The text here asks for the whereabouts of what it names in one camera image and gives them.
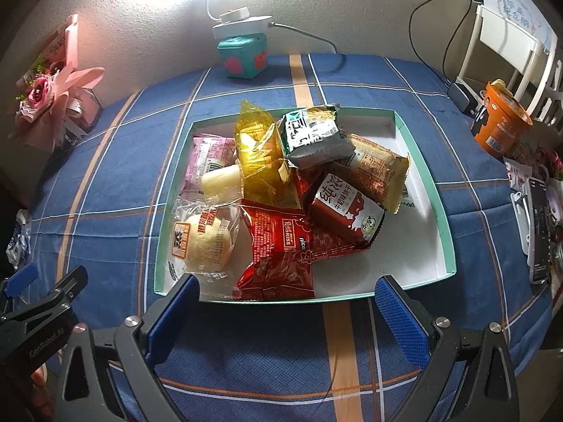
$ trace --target yellow snack wrapper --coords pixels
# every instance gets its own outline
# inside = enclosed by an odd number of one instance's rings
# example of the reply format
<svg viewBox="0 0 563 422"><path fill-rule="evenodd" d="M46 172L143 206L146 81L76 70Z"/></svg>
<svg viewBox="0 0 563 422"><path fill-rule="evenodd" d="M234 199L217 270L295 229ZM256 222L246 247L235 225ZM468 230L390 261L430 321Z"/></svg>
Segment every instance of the yellow snack wrapper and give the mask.
<svg viewBox="0 0 563 422"><path fill-rule="evenodd" d="M333 163L337 174L353 179L362 193L396 214L403 198L409 159L361 136L349 134L348 137L355 152Z"/></svg>
<svg viewBox="0 0 563 422"><path fill-rule="evenodd" d="M284 196L291 171L272 116L247 100L240 104L235 144L243 172L244 198L274 206Z"/></svg>

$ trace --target metal screw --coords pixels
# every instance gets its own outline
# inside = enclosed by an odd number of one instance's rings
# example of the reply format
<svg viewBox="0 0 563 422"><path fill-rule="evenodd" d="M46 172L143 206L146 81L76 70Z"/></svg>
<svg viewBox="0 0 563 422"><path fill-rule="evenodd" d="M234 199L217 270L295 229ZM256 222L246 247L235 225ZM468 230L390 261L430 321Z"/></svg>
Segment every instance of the metal screw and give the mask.
<svg viewBox="0 0 563 422"><path fill-rule="evenodd" d="M492 331L493 333L500 333L502 331L502 328L499 323L491 322L489 324L489 330Z"/></svg>
<svg viewBox="0 0 563 422"><path fill-rule="evenodd" d="M130 315L125 319L125 325L127 325L128 327L139 325L139 322L141 322L141 318L137 315Z"/></svg>
<svg viewBox="0 0 563 422"><path fill-rule="evenodd" d="M450 320L447 317L437 317L436 325L440 328L448 328L450 326Z"/></svg>
<svg viewBox="0 0 563 422"><path fill-rule="evenodd" d="M72 331L74 331L75 333L82 333L85 330L86 330L86 324L83 322L76 324L74 327L72 327Z"/></svg>

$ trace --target blue plaid tablecloth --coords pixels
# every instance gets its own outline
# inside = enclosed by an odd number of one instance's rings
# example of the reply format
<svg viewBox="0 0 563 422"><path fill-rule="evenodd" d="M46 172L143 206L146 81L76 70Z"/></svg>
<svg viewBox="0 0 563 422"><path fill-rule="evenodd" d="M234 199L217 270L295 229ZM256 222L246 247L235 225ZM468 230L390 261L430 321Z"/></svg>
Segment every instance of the blue plaid tablecloth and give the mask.
<svg viewBox="0 0 563 422"><path fill-rule="evenodd" d="M340 103L393 109L415 138L448 215L457 274L412 290L458 326L498 321L516 372L551 320L547 286L528 284L504 165L484 152L470 120L419 63L361 55L269 59L253 80L222 67L187 73L108 106L95 130L53 158L33 208L36 300L76 265L89 282L72 304L92 328L144 312L173 168L194 121L235 114L243 98L265 109ZM55 369L58 361L50 365ZM139 416L118 365L127 408ZM202 303L157 373L188 420L384 421L418 370L373 302L291 306ZM443 414L451 388L435 418Z"/></svg>

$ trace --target barcode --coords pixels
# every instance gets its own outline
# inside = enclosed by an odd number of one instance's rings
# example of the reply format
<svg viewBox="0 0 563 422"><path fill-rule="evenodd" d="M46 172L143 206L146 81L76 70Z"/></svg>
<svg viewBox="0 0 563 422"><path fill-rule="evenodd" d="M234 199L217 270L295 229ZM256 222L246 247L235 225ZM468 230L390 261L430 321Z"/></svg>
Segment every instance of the barcode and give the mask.
<svg viewBox="0 0 563 422"><path fill-rule="evenodd" d="M213 170L218 170L219 168L223 168L223 165L219 163L207 162L207 172L212 172Z"/></svg>
<svg viewBox="0 0 563 422"><path fill-rule="evenodd" d="M341 165L344 165L344 166L350 166L350 164L352 163L352 161L353 161L353 159L354 159L355 156L356 156L356 153L353 153L351 156L349 156L349 157L347 157L347 158L345 158L345 159L340 159L340 160L339 160L339 163L340 163Z"/></svg>
<svg viewBox="0 0 563 422"><path fill-rule="evenodd" d="M496 152L502 152L502 145L498 141L493 139L492 136L489 136L487 138L487 144L489 145L489 147L491 147Z"/></svg>
<svg viewBox="0 0 563 422"><path fill-rule="evenodd" d="M168 262L168 271L170 271L170 277L172 278L173 281L175 281L177 279L176 277L176 270L174 269L174 264Z"/></svg>

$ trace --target flower bouquet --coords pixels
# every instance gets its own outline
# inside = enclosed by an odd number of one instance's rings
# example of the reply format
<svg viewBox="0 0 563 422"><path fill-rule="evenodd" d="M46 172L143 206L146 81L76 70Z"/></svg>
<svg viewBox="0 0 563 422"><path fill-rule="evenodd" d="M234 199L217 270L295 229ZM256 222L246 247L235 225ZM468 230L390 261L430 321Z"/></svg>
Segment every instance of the flower bouquet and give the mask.
<svg viewBox="0 0 563 422"><path fill-rule="evenodd" d="M16 83L16 124L10 138L52 152L91 130L100 105L90 90L103 68L78 68L78 15L53 33L33 65Z"/></svg>

